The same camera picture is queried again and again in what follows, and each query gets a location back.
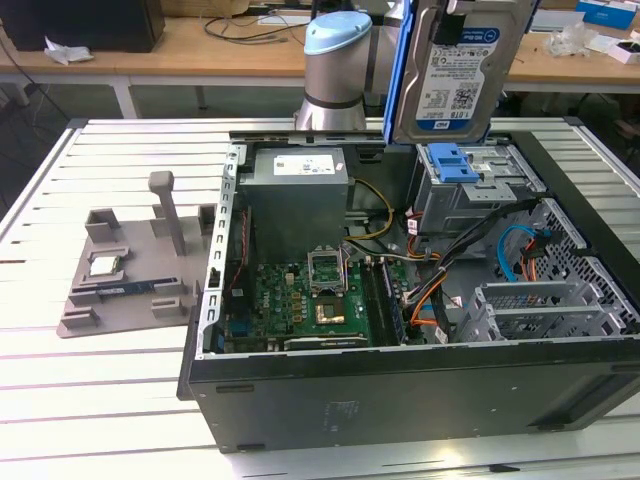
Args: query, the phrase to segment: blue plastic clip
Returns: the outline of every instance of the blue plastic clip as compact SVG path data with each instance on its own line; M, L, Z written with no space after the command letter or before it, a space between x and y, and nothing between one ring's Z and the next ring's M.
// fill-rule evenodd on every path
M476 183L480 179L469 166L469 157L455 143L430 143L427 150L442 183Z

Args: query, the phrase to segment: gray power supply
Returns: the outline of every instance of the gray power supply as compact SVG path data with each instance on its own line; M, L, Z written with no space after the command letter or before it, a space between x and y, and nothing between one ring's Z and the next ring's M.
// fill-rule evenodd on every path
M263 149L238 190L252 206L258 261L301 261L344 236L349 178L341 148Z

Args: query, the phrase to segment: plastic bag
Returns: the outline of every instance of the plastic bag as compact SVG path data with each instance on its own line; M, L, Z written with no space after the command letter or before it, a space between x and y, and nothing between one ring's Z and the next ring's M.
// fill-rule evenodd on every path
M598 32L591 30L580 22L564 27L562 32L553 32L544 42L544 47L552 56L582 54L589 55L587 44L591 42Z

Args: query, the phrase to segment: green circuit board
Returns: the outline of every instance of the green circuit board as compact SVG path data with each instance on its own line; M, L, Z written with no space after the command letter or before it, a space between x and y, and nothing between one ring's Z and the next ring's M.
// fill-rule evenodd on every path
M314 265L314 281L332 281L336 278L336 269L330 263L324 266L322 262ZM392 262L389 266L393 287L399 295L408 287L404 265ZM287 274L293 274L293 281L291 275L287 281ZM254 297L257 313L252 316L248 336L302 337L338 334L369 339L366 302L358 263L348 263L345 274L347 289L342 296L321 294L314 297L306 263L260 265ZM325 318L327 311L335 316Z

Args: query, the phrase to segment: hard drive label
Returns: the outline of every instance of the hard drive label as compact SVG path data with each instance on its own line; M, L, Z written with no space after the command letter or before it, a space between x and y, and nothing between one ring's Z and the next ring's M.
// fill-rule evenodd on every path
M484 84L482 64L495 51L497 28L465 28L455 46L434 45L416 120L423 130L457 130L473 116Z
M333 175L331 155L278 155L273 159L274 175Z

